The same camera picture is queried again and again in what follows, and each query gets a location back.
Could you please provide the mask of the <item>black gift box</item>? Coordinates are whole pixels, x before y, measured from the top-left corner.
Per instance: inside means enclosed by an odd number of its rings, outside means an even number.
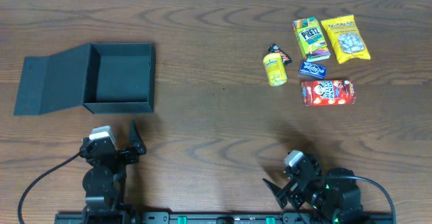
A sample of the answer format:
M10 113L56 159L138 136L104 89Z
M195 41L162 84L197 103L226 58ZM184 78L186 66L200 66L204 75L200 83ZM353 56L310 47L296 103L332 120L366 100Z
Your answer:
M87 43L26 57L13 113L42 115L77 106L93 114L151 113L155 62L151 43Z

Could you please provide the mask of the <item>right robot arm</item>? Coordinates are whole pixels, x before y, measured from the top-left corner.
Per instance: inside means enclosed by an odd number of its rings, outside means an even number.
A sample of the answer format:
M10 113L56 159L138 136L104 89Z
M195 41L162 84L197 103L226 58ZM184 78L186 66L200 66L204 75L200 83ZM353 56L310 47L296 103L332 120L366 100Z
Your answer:
M333 168L324 176L315 155L299 150L290 152L283 161L289 182L281 188L264 180L281 208L291 204L298 210L307 203L315 209L311 221L319 223L372 222L363 211L360 188L351 170Z

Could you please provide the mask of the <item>blue Eclipse gum pack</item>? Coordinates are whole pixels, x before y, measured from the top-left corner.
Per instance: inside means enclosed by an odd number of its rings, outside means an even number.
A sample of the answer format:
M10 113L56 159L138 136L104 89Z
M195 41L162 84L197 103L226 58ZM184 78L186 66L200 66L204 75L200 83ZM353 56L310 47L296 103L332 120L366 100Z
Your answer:
M312 62L303 61L301 63L299 74L310 76L317 79L324 79L327 73L327 68Z

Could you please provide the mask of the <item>small yellow can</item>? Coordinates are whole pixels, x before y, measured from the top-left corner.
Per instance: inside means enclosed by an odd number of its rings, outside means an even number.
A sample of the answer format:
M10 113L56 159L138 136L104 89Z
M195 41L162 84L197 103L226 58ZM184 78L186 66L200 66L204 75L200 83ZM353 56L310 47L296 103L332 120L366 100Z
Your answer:
M285 65L279 53L269 53L263 58L263 65L271 86L281 86L288 81Z

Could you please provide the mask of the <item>green Pretz snack box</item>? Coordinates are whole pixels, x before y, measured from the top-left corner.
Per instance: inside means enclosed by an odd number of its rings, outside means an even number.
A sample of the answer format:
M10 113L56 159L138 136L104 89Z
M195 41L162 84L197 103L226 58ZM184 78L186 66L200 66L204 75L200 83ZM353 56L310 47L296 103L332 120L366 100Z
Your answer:
M294 20L292 28L306 62L330 58L331 53L316 17Z

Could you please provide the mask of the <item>red Hello Panda box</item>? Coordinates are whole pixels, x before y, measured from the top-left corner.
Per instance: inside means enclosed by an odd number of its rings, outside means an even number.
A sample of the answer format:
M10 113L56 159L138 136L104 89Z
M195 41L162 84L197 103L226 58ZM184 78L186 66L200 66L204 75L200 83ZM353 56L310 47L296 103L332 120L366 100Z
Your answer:
M306 106L353 105L356 95L351 80L313 80L301 82Z

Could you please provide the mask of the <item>yellow seed snack bag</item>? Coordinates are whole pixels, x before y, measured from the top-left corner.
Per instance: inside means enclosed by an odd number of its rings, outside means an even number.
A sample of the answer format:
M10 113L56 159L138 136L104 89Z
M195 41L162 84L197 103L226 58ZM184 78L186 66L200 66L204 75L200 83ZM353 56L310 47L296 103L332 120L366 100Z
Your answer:
M330 39L339 64L350 59L371 59L353 14L322 20L321 25Z

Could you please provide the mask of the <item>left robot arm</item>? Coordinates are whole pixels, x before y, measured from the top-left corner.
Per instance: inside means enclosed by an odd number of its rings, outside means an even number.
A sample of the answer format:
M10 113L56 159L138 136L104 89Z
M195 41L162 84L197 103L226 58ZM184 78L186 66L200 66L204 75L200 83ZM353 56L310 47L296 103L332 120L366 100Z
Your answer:
M126 166L139 162L146 146L134 121L130 122L129 146L116 149L111 127L92 130L82 139L79 156L92 168L85 174L82 186L86 192L85 223L140 223L141 214L132 205L124 204Z

